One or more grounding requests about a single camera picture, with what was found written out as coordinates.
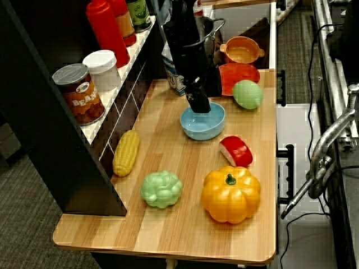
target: green cauliflower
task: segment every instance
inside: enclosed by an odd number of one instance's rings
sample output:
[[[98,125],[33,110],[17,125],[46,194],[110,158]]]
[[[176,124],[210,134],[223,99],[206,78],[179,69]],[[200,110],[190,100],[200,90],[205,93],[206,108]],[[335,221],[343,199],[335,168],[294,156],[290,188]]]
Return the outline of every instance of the green cauliflower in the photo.
[[[181,196],[182,183],[168,171],[160,171],[145,177],[140,196],[150,206],[165,208],[174,205]]]

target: green can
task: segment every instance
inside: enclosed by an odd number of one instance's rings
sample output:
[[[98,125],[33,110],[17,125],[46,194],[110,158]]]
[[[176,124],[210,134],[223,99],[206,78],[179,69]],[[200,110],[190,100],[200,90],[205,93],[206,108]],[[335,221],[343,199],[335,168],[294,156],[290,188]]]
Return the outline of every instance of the green can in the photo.
[[[126,3],[136,33],[147,30],[152,22],[146,0],[126,0]]]

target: blue bowl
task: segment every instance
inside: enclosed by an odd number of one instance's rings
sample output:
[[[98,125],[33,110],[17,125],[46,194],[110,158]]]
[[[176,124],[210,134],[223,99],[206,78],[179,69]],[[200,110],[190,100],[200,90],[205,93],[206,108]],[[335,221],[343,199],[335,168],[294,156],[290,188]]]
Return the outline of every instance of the blue bowl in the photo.
[[[224,128],[225,111],[216,103],[209,103],[209,113],[194,113],[189,107],[183,111],[180,122],[186,135],[195,140],[216,137]]]

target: toy corn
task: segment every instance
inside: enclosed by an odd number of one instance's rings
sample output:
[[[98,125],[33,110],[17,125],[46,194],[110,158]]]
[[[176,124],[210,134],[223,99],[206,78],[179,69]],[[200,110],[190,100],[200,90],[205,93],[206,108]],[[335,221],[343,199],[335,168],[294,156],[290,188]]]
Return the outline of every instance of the toy corn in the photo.
[[[129,130],[123,134],[114,153],[112,161],[113,172],[124,177],[129,174],[134,167],[137,150],[140,144],[139,134],[134,130]]]

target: pumpkin stem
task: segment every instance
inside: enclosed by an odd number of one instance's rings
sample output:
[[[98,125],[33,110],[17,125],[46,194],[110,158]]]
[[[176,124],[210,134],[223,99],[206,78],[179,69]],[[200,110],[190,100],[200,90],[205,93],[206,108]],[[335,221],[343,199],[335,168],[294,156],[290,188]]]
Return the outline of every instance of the pumpkin stem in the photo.
[[[228,184],[228,185],[234,185],[237,183],[236,179],[234,177],[232,177],[231,174],[228,174],[227,175],[227,178],[225,179],[225,182]]]

